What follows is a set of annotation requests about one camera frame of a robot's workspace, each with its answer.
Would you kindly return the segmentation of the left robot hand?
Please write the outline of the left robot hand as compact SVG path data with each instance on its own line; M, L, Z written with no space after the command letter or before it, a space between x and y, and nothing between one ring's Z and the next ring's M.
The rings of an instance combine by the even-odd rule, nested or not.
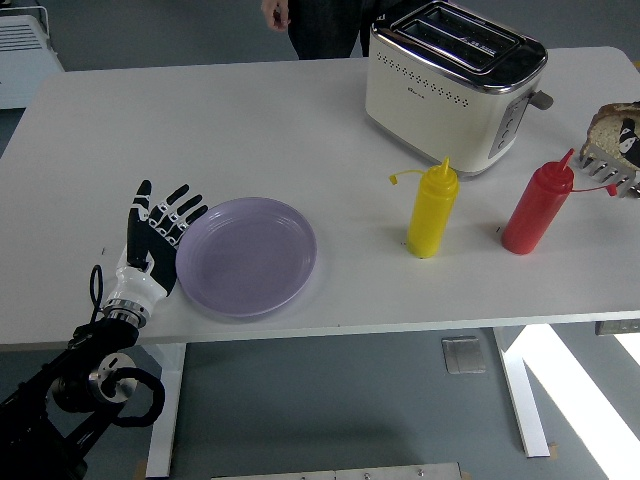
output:
M116 267L117 284L109 294L107 316L130 315L140 323L168 297L176 281L176 255L189 227L208 211L203 196L189 195L185 184L153 205L152 184L142 181L127 218L126 243Z

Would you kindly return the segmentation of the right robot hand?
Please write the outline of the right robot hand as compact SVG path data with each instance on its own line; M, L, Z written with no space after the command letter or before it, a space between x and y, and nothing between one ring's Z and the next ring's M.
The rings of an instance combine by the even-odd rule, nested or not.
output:
M623 157L630 159L639 155L639 137L635 133L635 121L624 118L619 132L619 152Z

